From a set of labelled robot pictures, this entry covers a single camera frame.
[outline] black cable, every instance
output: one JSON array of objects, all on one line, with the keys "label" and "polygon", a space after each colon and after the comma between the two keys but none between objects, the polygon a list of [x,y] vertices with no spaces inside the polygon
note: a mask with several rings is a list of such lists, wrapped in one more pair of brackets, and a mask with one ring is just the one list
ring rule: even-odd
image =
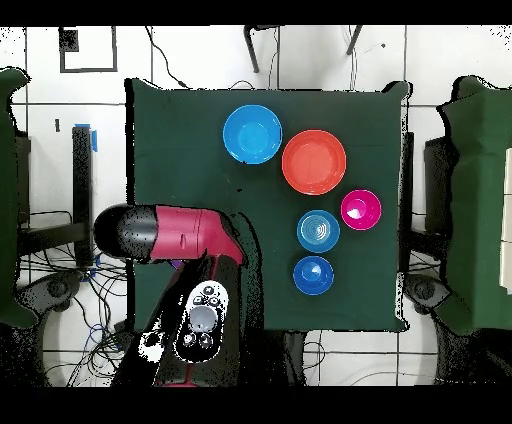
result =
[{"label": "black cable", "polygon": [[153,37],[151,36],[151,32],[149,31],[149,28],[147,26],[145,26],[144,28],[146,28],[146,32],[148,33],[148,37],[149,37],[149,41],[151,42],[151,45],[157,49],[160,54],[162,55],[162,57],[164,58],[165,60],[165,67],[167,69],[167,73],[169,74],[169,76],[174,80],[176,81],[180,86],[182,86],[183,88],[187,88],[189,90],[191,90],[191,88],[189,86],[187,86],[187,84],[185,84],[183,81],[180,81],[178,78],[176,78],[173,74],[171,74],[171,71],[169,71],[169,62],[167,61],[167,57],[165,56],[165,53],[163,52],[163,50],[158,47],[154,42],[153,42]]},{"label": "black cable", "polygon": [[[277,41],[277,38],[276,38],[276,31],[277,31],[277,28],[274,29],[274,40],[276,40],[276,45],[278,44],[278,41]],[[272,76],[272,67],[274,66],[274,58],[276,57],[277,55],[277,48],[276,48],[276,52],[274,53],[274,56],[272,56],[272,62],[270,62],[270,72],[268,73],[268,89],[270,90],[270,77]]]},{"label": "black cable", "polygon": [[255,89],[254,86],[249,81],[239,80],[239,81],[235,82],[231,87],[229,87],[228,90],[231,90],[235,85],[237,85],[240,82],[245,82],[246,84],[250,85],[253,90]]},{"label": "black cable", "polygon": [[322,359],[320,359],[316,364],[313,364],[313,365],[308,365],[307,367],[304,367],[304,371],[310,369],[310,368],[315,368],[317,366],[319,366],[325,359],[325,356],[326,356],[326,352],[325,352],[325,348],[323,347],[322,343],[320,343],[319,341],[318,342],[307,342],[304,344],[304,347],[306,347],[308,344],[316,344],[318,345],[318,348],[319,349],[322,349],[323,350],[323,356],[322,356]]},{"label": "black cable", "polygon": [[84,308],[84,305],[82,305],[82,302],[80,302],[76,296],[73,297],[73,299],[76,301],[76,303],[78,303],[78,306],[80,306],[80,309],[82,309],[82,317],[84,318],[84,322],[85,322],[85,325],[87,325],[87,327],[89,327],[89,330],[93,330],[94,327],[91,326],[88,322],[87,322],[87,318],[86,318],[86,314],[85,314],[85,308]]}]

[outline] chair leg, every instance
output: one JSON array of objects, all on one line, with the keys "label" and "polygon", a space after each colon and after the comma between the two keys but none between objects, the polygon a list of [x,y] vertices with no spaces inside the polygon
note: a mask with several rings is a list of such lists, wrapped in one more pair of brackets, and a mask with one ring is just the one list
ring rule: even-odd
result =
[{"label": "chair leg", "polygon": [[254,46],[252,45],[251,40],[251,29],[253,25],[244,25],[244,38],[247,43],[247,49],[249,50],[249,56],[251,56],[252,67],[254,68],[254,73],[257,74],[260,71],[258,67],[258,61],[256,60],[256,53],[254,53]]},{"label": "chair leg", "polygon": [[361,32],[362,27],[362,25],[356,25],[356,30],[354,31],[354,35],[352,36],[352,39],[350,40],[350,44],[348,46],[347,56],[350,56],[354,51],[354,46],[356,45],[357,37],[359,37],[359,33]]}]

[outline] bowl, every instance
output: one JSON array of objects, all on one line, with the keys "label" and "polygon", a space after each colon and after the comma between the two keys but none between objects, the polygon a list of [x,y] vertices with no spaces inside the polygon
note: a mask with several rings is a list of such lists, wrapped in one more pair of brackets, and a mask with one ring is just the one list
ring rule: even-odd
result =
[{"label": "bowl", "polygon": [[369,190],[354,190],[341,202],[341,217],[353,230],[369,230],[379,222],[382,206]]},{"label": "bowl", "polygon": [[297,238],[304,249],[324,253],[332,249],[340,236],[340,225],[324,210],[305,213],[297,224]]},{"label": "bowl", "polygon": [[229,115],[222,136],[231,156],[239,162],[256,165],[266,162],[279,150],[281,123],[265,106],[245,105]]},{"label": "bowl", "polygon": [[284,178],[299,193],[327,193],[341,181],[346,168],[345,149],[327,131],[303,131],[295,135],[283,151]]},{"label": "bowl", "polygon": [[302,258],[293,270],[295,286],[304,294],[317,296],[332,286],[334,271],[329,262],[320,256]]}]

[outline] pink bowl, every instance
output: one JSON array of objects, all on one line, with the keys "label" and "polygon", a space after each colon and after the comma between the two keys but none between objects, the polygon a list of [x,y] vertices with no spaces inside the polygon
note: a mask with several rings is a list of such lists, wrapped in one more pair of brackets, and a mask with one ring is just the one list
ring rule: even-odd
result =
[{"label": "pink bowl", "polygon": [[369,230],[380,219],[382,206],[368,190],[354,190],[341,202],[341,217],[353,230]]}]

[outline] blue bowl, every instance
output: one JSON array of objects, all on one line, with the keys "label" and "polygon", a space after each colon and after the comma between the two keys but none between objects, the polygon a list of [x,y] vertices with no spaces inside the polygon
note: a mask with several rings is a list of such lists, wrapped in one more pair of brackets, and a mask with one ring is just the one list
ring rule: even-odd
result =
[{"label": "blue bowl", "polygon": [[323,210],[304,214],[297,224],[297,238],[306,250],[324,253],[332,249],[340,237],[340,225],[334,216]]},{"label": "blue bowl", "polygon": [[306,256],[295,265],[293,281],[302,293],[316,296],[329,290],[334,281],[334,271],[324,258]]},{"label": "blue bowl", "polygon": [[229,115],[222,136],[231,156],[255,165],[269,160],[279,150],[281,123],[275,113],[264,106],[241,106]]}]

